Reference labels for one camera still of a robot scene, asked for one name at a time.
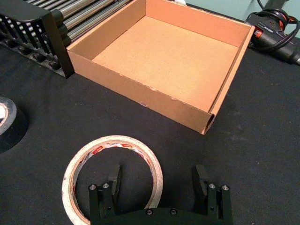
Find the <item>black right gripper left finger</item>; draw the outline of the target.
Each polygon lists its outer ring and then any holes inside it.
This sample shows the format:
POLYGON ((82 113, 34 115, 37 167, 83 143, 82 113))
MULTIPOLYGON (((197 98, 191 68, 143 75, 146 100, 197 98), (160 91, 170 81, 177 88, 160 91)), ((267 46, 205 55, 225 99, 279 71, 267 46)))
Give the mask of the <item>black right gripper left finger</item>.
POLYGON ((104 220, 116 216, 116 204, 120 188, 120 165, 112 167, 107 180, 101 184, 90 184, 90 220, 104 220))

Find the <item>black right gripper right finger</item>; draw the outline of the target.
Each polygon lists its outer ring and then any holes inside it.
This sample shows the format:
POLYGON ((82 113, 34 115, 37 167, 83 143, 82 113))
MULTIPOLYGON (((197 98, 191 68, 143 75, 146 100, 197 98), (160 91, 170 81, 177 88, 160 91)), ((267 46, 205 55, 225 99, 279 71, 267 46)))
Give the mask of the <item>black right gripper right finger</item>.
POLYGON ((196 222, 233 221, 230 187, 226 184, 218 186, 211 181, 207 170, 201 164, 193 169, 193 188, 196 222))

